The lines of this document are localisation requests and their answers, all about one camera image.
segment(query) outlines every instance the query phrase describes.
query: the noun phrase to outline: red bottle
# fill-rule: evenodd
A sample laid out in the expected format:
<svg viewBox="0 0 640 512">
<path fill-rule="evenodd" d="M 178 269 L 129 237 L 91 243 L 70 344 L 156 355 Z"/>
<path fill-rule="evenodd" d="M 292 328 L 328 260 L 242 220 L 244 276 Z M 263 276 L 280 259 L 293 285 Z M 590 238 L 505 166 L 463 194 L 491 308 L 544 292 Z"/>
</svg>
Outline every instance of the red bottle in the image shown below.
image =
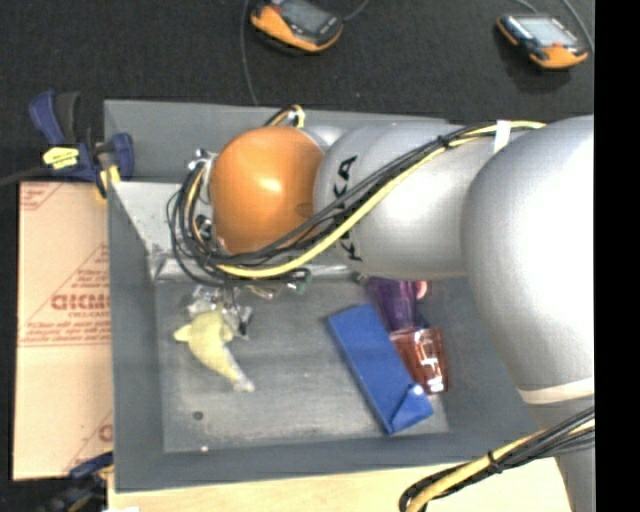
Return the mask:
<svg viewBox="0 0 640 512">
<path fill-rule="evenodd" d="M 411 377 L 427 394 L 447 391 L 449 375 L 442 332 L 425 326 L 418 313 L 418 294 L 424 282 L 372 277 L 366 287 Z"/>
</svg>

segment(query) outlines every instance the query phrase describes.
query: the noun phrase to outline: orange device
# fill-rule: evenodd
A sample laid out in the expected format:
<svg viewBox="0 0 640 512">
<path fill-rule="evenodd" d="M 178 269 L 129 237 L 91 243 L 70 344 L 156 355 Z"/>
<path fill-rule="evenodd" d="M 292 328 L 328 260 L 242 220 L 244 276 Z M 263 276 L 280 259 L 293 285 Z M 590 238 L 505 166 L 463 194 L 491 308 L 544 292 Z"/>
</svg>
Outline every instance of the orange device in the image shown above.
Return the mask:
<svg viewBox="0 0 640 512">
<path fill-rule="evenodd" d="M 578 38 L 553 16 L 505 15 L 498 18 L 497 26 L 511 44 L 522 48 L 545 70 L 573 67 L 589 55 Z"/>
<path fill-rule="evenodd" d="M 307 0 L 261 0 L 251 15 L 251 24 L 270 45 L 287 53 L 320 53 L 342 33 L 342 18 Z"/>
<path fill-rule="evenodd" d="M 218 243 L 231 254 L 257 251 L 313 215 L 324 152 L 292 126 L 264 126 L 232 139 L 211 171 Z"/>
</svg>

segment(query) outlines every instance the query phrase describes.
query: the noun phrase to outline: cardboard sheet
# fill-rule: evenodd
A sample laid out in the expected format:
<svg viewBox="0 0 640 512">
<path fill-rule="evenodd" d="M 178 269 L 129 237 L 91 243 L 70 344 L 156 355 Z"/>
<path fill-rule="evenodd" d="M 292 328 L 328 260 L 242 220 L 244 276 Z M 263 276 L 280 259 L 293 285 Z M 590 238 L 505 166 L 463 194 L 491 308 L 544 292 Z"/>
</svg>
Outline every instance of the cardboard sheet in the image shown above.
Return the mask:
<svg viewBox="0 0 640 512">
<path fill-rule="evenodd" d="M 20 190 L 13 478 L 112 448 L 107 204 L 89 183 Z"/>
<path fill-rule="evenodd" d="M 313 478 L 118 493 L 109 512 L 393 512 L 402 492 L 450 464 Z M 429 512 L 569 512 L 554 459 L 542 459 L 471 485 L 428 506 Z"/>
</svg>

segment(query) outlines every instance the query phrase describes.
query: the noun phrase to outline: kuka logo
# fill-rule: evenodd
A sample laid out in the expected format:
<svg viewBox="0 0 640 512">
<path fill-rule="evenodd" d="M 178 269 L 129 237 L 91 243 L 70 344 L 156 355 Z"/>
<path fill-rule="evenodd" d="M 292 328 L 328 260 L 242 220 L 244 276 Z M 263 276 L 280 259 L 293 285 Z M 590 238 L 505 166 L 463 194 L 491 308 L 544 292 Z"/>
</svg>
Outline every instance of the kuka logo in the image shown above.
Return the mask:
<svg viewBox="0 0 640 512">
<path fill-rule="evenodd" d="M 333 195 L 335 196 L 336 199 L 340 199 L 342 196 L 344 196 L 347 193 L 347 189 L 349 188 L 349 178 L 351 177 L 351 174 L 350 174 L 351 166 L 353 165 L 353 162 L 357 160 L 357 158 L 358 158 L 357 155 L 352 156 L 351 158 L 344 160 L 340 164 L 340 167 L 338 167 L 338 176 L 342 178 L 342 180 L 344 181 L 344 184 L 342 185 L 342 188 L 338 188 L 337 183 L 333 185 Z M 342 203 L 340 205 L 340 208 L 344 210 L 346 208 L 346 205 Z M 362 261 L 362 258 L 356 254 L 357 249 L 353 241 L 350 239 L 349 233 L 350 232 L 347 231 L 344 235 L 340 237 L 341 239 L 340 247 L 342 247 L 345 251 L 347 251 L 347 255 L 350 260 Z"/>
<path fill-rule="evenodd" d="M 56 311 L 73 311 L 77 309 L 109 309 L 111 301 L 104 293 L 59 293 L 51 297 L 51 307 Z"/>
</svg>

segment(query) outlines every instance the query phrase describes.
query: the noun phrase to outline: black carpet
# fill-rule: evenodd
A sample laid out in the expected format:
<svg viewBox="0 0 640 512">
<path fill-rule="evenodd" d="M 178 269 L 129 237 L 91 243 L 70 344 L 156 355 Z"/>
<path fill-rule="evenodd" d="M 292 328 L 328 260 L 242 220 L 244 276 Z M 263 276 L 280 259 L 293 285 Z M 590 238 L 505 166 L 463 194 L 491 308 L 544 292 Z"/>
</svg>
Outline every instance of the black carpet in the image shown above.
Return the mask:
<svg viewBox="0 0 640 512">
<path fill-rule="evenodd" d="M 360 2 L 317 0 L 342 14 Z M 530 3 L 582 37 L 562 0 Z M 572 0 L 571 6 L 595 41 L 595 0 Z M 297 58 L 263 46 L 248 25 L 241 29 L 243 9 L 242 0 L 1 2 L 0 177 L 38 164 L 43 140 L 27 105 L 49 88 L 82 94 L 78 129 L 91 128 L 96 138 L 105 98 L 299 103 L 460 124 L 594 113 L 595 57 L 570 71 L 538 71 L 494 28 L 500 14 L 527 12 L 513 0 L 372 0 L 326 54 Z M 9 481 L 16 193 L 15 186 L 0 189 L 0 512 L 33 511 L 65 485 Z"/>
</svg>

